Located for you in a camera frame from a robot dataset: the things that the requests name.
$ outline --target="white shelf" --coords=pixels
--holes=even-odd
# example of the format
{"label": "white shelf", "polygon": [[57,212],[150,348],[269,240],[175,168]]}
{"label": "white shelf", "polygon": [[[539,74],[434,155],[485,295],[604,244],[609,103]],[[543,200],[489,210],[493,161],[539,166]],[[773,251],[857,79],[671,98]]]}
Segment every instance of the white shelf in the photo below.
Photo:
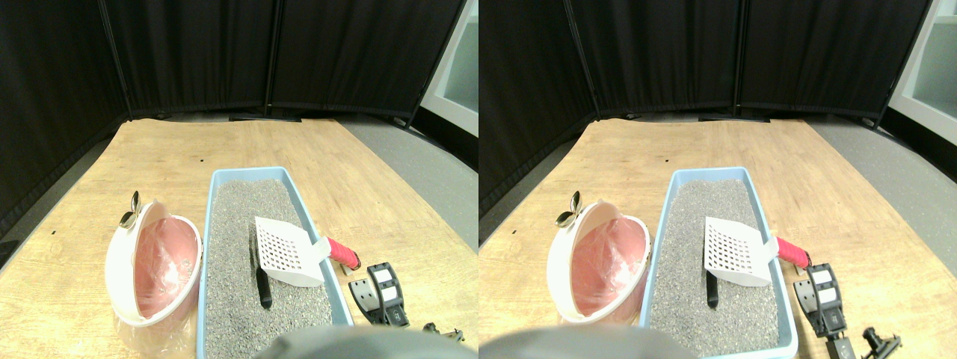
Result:
{"label": "white shelf", "polygon": [[890,107],[957,145],[957,0],[933,0]]}

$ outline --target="gray floor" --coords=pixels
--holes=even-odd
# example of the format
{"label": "gray floor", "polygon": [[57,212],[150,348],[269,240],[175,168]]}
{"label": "gray floor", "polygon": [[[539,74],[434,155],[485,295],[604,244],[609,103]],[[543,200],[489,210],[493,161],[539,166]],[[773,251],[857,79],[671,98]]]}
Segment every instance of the gray floor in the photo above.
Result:
{"label": "gray floor", "polygon": [[[697,121],[697,115],[642,114],[637,120],[693,122]],[[816,116],[805,121],[878,190],[947,269],[957,276],[957,206],[954,205],[957,203],[957,183],[886,134],[875,133],[835,116]],[[479,220],[482,244],[562,161],[574,143],[569,141],[549,154]]]}
{"label": "gray floor", "polygon": [[[445,150],[369,116],[343,114],[335,118],[409,183],[472,250],[479,251],[479,175],[474,170]],[[229,115],[222,113],[179,114],[166,119],[186,123],[228,120]],[[0,241],[26,239],[108,144],[103,141],[80,158]]]}

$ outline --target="gray cat litter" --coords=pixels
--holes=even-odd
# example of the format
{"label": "gray cat litter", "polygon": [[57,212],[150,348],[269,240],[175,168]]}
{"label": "gray cat litter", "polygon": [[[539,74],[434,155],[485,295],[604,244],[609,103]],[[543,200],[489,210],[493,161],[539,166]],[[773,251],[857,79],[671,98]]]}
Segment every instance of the gray cat litter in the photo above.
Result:
{"label": "gray cat litter", "polygon": [[708,307],[702,266],[706,216],[753,228],[758,225],[741,180],[681,185],[660,243],[651,327],[668,333],[699,356],[776,347],[779,334],[773,285],[745,287],[719,280],[718,307]]}

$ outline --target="gray object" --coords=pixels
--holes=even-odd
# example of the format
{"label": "gray object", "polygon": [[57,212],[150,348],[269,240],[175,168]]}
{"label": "gray object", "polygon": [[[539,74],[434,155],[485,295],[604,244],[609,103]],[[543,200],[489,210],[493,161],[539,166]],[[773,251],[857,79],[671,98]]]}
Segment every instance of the gray object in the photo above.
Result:
{"label": "gray object", "polygon": [[389,326],[313,326],[277,338],[257,359],[475,359],[479,355],[442,335]]}
{"label": "gray object", "polygon": [[234,180],[219,186],[206,253],[208,358],[252,357],[291,330],[332,323],[324,285],[301,288],[269,279],[273,305],[269,310],[260,305],[249,251],[256,237],[256,216],[301,227],[289,192],[279,180]]}
{"label": "gray object", "polygon": [[500,337],[478,349],[483,359],[687,359],[696,356],[667,334],[630,325],[562,325]]}
{"label": "gray object", "polygon": [[733,220],[757,228],[741,180],[690,181],[671,203],[651,304],[651,328],[699,356],[774,348],[779,342],[773,287],[744,287],[720,280],[721,304],[707,304],[702,268],[704,218]]}

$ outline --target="wooden table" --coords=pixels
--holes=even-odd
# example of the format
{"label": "wooden table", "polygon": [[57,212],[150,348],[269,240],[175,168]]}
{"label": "wooden table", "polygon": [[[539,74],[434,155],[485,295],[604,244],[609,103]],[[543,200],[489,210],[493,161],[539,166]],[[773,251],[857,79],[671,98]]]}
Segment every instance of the wooden table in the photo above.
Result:
{"label": "wooden table", "polygon": [[[477,335],[477,257],[389,166],[331,120],[302,123],[125,123],[98,161],[0,273],[0,357],[136,356],[117,336],[103,261],[129,198],[157,198],[203,233],[212,172],[286,167],[322,235],[388,261],[412,327]],[[337,267],[352,318],[368,321]]]}
{"label": "wooden table", "polygon": [[[492,234],[479,252],[482,342],[505,333],[559,324],[545,284],[555,217],[581,191],[641,218],[652,234],[672,172],[744,166],[768,226],[830,263],[841,285],[845,334],[858,355],[861,337],[901,335],[895,357],[957,353],[957,280],[903,218],[803,121],[771,123],[593,123],[567,157]],[[827,358],[790,284],[806,279],[785,264],[800,357]]]}

